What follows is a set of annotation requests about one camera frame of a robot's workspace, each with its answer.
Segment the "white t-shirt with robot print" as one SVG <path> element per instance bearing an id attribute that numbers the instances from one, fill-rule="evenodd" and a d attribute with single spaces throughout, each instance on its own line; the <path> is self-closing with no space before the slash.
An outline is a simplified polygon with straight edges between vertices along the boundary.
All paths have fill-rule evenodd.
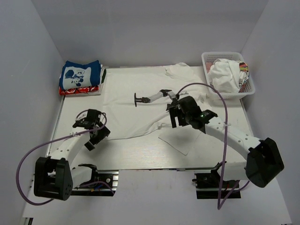
<path id="1" fill-rule="evenodd" d="M 167 111 L 169 96 L 161 90 L 177 93 L 183 86 L 206 83 L 203 67 L 178 63 L 165 67 L 111 68 L 107 70 L 104 86 L 103 111 L 111 133 L 99 144 L 141 139 L 150 134 L 184 156 L 195 149 L 201 136 L 191 127 L 172 128 Z"/>

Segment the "white t-shirt with colourful print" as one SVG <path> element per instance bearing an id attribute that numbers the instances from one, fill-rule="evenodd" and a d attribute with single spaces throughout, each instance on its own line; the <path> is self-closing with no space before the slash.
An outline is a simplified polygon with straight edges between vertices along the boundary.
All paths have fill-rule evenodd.
<path id="1" fill-rule="evenodd" d="M 241 92 L 249 79 L 248 65 L 243 61 L 216 59 L 205 63 L 209 84 L 218 92 Z"/>

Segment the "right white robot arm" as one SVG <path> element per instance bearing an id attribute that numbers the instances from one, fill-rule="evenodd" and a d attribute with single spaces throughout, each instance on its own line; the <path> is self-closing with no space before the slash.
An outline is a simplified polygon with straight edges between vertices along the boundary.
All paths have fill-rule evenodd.
<path id="1" fill-rule="evenodd" d="M 221 140 L 225 146 L 239 153 L 244 162 L 225 162 L 212 169 L 212 183 L 224 186 L 229 180 L 248 180 L 257 187 L 266 187 L 284 169 L 284 163 L 277 144 L 271 138 L 262 140 L 226 125 L 211 110 L 201 110 L 193 97 L 173 99 L 168 104 L 171 125 L 191 126 Z"/>

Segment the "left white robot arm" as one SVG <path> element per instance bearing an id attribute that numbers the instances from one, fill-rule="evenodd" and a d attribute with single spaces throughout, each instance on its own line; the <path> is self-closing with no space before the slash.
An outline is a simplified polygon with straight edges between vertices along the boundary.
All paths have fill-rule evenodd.
<path id="1" fill-rule="evenodd" d="M 47 157 L 40 157 L 35 164 L 34 195 L 67 200 L 77 187 L 94 187 L 99 182 L 97 167 L 92 164 L 72 162 L 82 148 L 91 151 L 109 136 L 106 113 L 88 109 L 86 116 L 76 119 L 70 135 Z"/>

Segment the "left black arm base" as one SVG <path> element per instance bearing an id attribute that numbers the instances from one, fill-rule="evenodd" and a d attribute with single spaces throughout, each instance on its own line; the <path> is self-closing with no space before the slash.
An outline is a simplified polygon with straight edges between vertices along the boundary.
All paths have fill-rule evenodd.
<path id="1" fill-rule="evenodd" d="M 73 196 L 114 196 L 119 180 L 119 171 L 96 171 L 95 178 L 73 188 Z"/>

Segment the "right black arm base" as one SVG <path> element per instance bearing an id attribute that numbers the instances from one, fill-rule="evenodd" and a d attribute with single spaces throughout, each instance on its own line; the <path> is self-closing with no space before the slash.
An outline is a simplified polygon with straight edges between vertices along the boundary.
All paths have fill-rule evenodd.
<path id="1" fill-rule="evenodd" d="M 196 197 L 201 200 L 217 199 L 219 189 L 219 177 L 218 174 L 214 175 L 210 172 L 195 173 L 195 177 L 192 179 L 192 183 L 195 184 Z M 224 197 L 233 189 L 235 184 L 234 180 L 223 181 L 221 189 L 221 198 Z"/>

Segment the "red folded t-shirt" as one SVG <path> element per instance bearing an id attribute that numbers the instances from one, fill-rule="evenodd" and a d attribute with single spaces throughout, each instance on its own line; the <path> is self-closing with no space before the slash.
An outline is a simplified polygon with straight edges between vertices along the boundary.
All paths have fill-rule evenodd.
<path id="1" fill-rule="evenodd" d="M 79 88 L 73 88 L 68 90 L 62 90 L 61 87 L 59 87 L 59 95 L 65 96 L 65 95 L 79 95 L 79 96 L 86 96 L 86 95 L 100 95 L 101 91 L 99 89 L 99 86 L 89 86 L 89 87 L 79 87 Z"/>

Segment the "blue folded Mickey t-shirt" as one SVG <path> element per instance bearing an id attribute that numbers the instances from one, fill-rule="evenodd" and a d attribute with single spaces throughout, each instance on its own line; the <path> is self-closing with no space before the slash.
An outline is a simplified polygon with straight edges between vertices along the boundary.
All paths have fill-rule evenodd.
<path id="1" fill-rule="evenodd" d="M 98 60 L 79 64 L 66 61 L 61 72 L 59 87 L 62 90 L 97 86 L 100 84 L 102 65 Z"/>

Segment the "white plastic basket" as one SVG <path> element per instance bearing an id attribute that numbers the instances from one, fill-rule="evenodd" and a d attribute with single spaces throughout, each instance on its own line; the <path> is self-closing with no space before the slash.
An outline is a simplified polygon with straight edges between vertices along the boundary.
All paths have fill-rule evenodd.
<path id="1" fill-rule="evenodd" d="M 204 52 L 201 55 L 202 64 L 205 74 L 205 79 L 208 85 L 212 85 L 212 82 L 208 76 L 206 63 L 213 63 L 217 59 L 227 59 L 235 61 L 243 61 L 244 58 L 239 52 Z M 246 81 L 241 91 L 238 93 L 223 93 L 221 95 L 224 99 L 242 99 L 247 95 L 253 95 L 255 93 L 254 83 L 251 77 Z"/>

